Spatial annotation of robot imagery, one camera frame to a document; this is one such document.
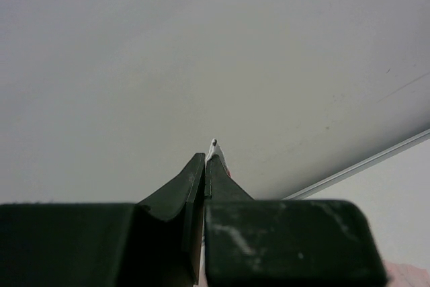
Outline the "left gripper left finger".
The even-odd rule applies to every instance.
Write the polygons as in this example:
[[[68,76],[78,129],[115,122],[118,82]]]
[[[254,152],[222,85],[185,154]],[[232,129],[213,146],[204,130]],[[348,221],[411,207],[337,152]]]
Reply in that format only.
[[[2,286],[193,286],[205,156],[138,203],[1,206]]]

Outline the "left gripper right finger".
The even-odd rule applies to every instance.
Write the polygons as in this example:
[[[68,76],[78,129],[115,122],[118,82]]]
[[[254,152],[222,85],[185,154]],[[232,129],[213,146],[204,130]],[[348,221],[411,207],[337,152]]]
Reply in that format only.
[[[385,286],[364,213],[346,200],[256,200],[220,157],[206,165],[210,286]]]

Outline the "pink bunny pillowcase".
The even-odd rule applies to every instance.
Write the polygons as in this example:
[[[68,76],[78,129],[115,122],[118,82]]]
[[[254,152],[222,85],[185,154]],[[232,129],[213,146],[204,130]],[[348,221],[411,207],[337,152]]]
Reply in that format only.
[[[229,177],[231,177],[231,172],[230,169],[228,167],[228,164],[226,162],[225,156],[224,156],[224,152],[221,149],[220,144],[218,143],[218,140],[216,138],[213,138],[210,146],[209,146],[209,150],[208,150],[208,154],[206,155],[206,160],[205,160],[205,164],[207,165],[208,162],[212,159],[213,156],[217,155],[220,159],[220,162],[225,170],[225,172],[227,173],[227,175]]]

